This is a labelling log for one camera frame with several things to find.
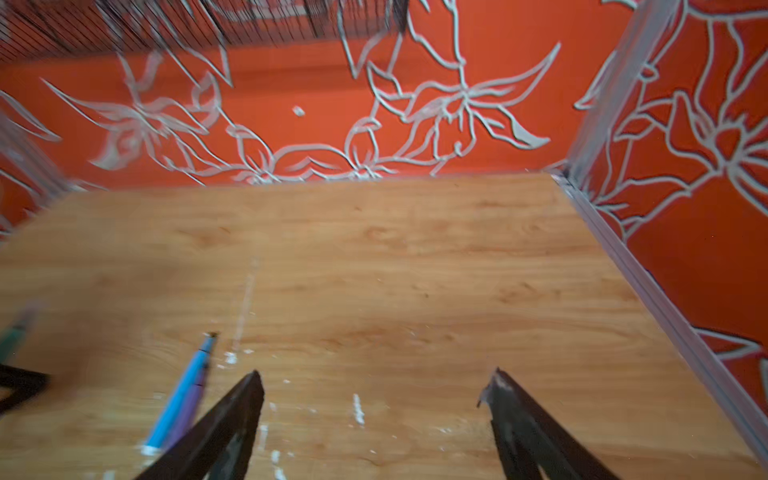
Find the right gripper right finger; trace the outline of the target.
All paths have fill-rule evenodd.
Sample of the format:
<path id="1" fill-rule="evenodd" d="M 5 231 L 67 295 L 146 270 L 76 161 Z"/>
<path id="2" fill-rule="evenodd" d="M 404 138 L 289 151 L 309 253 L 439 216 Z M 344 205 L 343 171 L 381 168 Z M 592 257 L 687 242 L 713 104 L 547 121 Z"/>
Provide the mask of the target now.
<path id="1" fill-rule="evenodd" d="M 493 372 L 478 403 L 489 407 L 506 478 L 618 479 L 505 371 Z"/>

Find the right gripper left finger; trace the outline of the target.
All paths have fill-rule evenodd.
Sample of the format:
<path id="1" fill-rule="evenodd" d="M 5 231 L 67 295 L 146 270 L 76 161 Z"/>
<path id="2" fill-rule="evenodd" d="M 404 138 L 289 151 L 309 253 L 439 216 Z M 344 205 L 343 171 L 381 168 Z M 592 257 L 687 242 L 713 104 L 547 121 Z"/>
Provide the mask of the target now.
<path id="1" fill-rule="evenodd" d="M 137 480 L 244 479 L 264 397 L 260 373 L 245 375 Z"/>

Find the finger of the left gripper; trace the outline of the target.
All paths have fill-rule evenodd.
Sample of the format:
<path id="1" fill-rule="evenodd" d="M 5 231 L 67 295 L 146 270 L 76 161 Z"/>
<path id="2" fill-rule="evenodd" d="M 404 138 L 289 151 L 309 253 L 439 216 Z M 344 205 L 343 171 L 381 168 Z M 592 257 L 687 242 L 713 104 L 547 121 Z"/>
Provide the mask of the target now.
<path id="1" fill-rule="evenodd" d="M 49 382 L 48 374 L 1 365 L 1 386 L 11 390 L 10 394 L 1 400 L 1 413 L 6 414 L 40 394 Z"/>

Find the green pen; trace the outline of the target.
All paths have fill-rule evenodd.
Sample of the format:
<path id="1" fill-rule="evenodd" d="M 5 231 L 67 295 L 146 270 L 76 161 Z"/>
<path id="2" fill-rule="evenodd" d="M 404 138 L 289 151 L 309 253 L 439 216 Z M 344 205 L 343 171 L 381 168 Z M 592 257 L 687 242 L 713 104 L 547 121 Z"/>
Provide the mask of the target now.
<path id="1" fill-rule="evenodd" d="M 38 308 L 35 306 L 25 308 L 15 323 L 1 335 L 0 362 L 8 362 L 23 343 L 28 331 L 34 324 L 38 315 Z"/>

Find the blue pen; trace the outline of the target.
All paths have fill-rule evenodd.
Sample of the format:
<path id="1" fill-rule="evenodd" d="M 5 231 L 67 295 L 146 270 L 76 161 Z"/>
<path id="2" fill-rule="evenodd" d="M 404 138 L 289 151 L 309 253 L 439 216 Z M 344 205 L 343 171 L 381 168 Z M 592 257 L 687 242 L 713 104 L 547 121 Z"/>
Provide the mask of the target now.
<path id="1" fill-rule="evenodd" d="M 218 337 L 217 332 L 209 332 L 205 335 L 205 339 L 201 347 L 193 355 L 192 359 L 187 365 L 186 370 L 181 375 L 180 380 L 175 387 L 175 390 L 169 397 L 163 412 L 159 415 L 152 431 L 150 432 L 147 440 L 141 448 L 141 453 L 144 456 L 154 456 L 162 451 L 163 446 L 166 444 L 166 440 L 170 435 L 172 427 L 177 421 L 177 417 L 182 411 L 184 400 L 198 379 L 200 372 L 202 371 L 205 361 L 208 359 L 211 350 L 215 344 L 215 339 Z"/>

